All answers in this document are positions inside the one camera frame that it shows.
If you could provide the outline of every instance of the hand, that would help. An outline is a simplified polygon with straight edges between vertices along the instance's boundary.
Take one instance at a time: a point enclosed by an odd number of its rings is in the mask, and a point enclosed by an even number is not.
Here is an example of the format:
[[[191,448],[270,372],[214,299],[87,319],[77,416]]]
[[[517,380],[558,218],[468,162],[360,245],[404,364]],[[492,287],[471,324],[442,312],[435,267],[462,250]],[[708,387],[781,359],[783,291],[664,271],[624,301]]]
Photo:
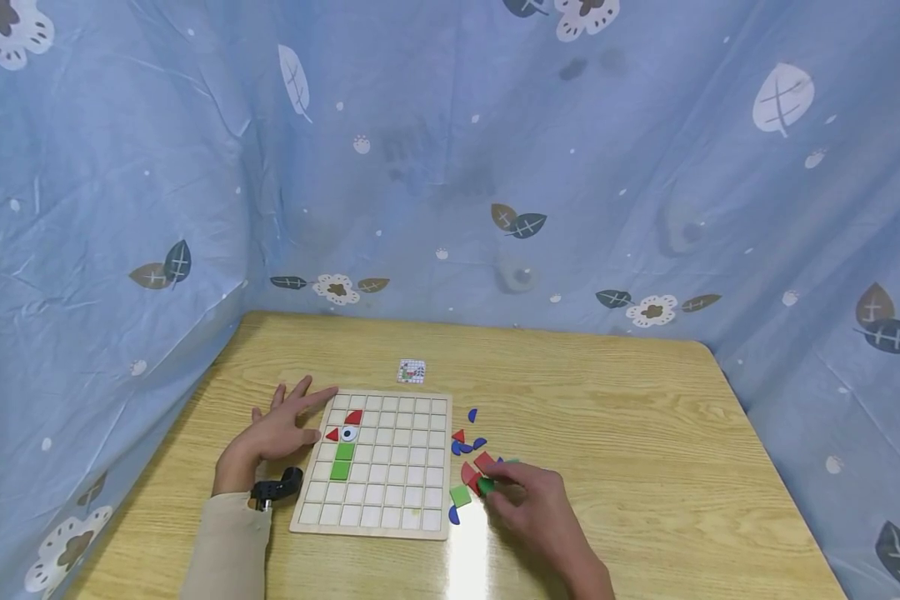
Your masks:
[[[496,462],[483,472],[523,488],[522,501],[514,504],[498,486],[498,491],[487,495],[487,504],[509,530],[551,564],[572,598],[613,600],[608,570],[590,548],[559,473],[524,462]]]
[[[249,492],[253,488],[256,468],[261,461],[275,461],[320,438],[317,429],[300,429],[297,417],[300,412],[336,396],[337,388],[307,394],[313,379],[307,375],[287,395],[287,386],[276,387],[271,410],[265,416],[259,408],[250,412],[252,424],[237,435],[223,450],[217,461],[217,477],[212,495],[231,492]]]

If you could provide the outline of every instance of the flower print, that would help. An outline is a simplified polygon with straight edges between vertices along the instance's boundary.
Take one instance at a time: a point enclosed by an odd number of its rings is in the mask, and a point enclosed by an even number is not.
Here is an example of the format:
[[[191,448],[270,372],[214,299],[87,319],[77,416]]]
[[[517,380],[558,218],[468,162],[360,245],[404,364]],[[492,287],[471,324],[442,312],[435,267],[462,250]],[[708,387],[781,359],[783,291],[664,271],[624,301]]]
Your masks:
[[[356,304],[360,302],[360,294],[353,291],[353,283],[350,283],[350,277],[345,274],[322,274],[317,277],[317,283],[313,284],[313,291],[318,296],[327,298],[334,304]]]
[[[639,328],[663,326],[677,316],[673,311],[675,306],[677,306],[677,299],[669,294],[647,296],[638,305],[627,309],[627,318],[632,318],[633,324]]]
[[[24,578],[27,592],[43,590],[43,600],[50,598],[97,535],[100,535],[112,514],[111,507],[101,506],[84,522],[70,517],[53,529],[37,549],[37,562],[27,570]]]
[[[557,25],[557,39],[572,42],[583,30],[591,36],[606,29],[620,14],[620,0],[553,0],[563,18]]]
[[[38,0],[0,0],[0,66],[27,66],[27,50],[43,54],[53,45],[53,21],[38,11]]]

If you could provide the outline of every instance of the paw print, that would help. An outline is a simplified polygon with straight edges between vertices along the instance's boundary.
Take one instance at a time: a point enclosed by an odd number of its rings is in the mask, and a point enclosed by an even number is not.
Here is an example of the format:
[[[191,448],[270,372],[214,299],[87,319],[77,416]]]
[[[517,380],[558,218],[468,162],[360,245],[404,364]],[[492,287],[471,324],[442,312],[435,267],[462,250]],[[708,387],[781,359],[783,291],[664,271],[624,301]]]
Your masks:
[[[366,135],[357,135],[353,139],[353,149],[361,154],[370,152],[370,140],[367,139]]]

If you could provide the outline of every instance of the left hand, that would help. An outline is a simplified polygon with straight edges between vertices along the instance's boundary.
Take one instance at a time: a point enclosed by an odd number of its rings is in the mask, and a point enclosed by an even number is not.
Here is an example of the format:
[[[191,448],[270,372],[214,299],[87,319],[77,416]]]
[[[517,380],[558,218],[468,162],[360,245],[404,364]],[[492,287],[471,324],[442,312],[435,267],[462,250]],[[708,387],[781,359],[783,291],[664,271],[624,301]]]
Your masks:
[[[261,461],[281,459],[319,440],[322,434],[317,429],[300,429],[297,417],[304,409],[323,404],[336,396],[337,387],[308,394],[312,380],[310,375],[300,379],[290,394],[287,394],[287,386],[278,385],[267,415],[254,407],[250,412],[253,423],[230,442],[217,461],[212,495],[249,492],[254,484],[256,467]]]

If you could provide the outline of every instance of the right hand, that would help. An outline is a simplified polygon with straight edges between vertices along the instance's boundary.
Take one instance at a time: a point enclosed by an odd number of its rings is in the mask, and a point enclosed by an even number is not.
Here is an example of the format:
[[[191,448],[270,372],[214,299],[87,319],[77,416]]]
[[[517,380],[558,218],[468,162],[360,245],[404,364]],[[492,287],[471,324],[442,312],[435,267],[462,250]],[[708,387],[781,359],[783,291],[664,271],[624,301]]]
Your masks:
[[[495,462],[483,473],[500,483],[515,483],[526,492],[518,504],[504,492],[487,495],[487,504],[499,514],[507,529],[549,562],[571,589],[577,588],[578,583],[585,588],[599,583],[604,592],[587,594],[587,598],[613,598],[613,590],[607,589],[607,568],[590,548],[559,473],[525,462]],[[583,594],[574,595],[584,598]]]

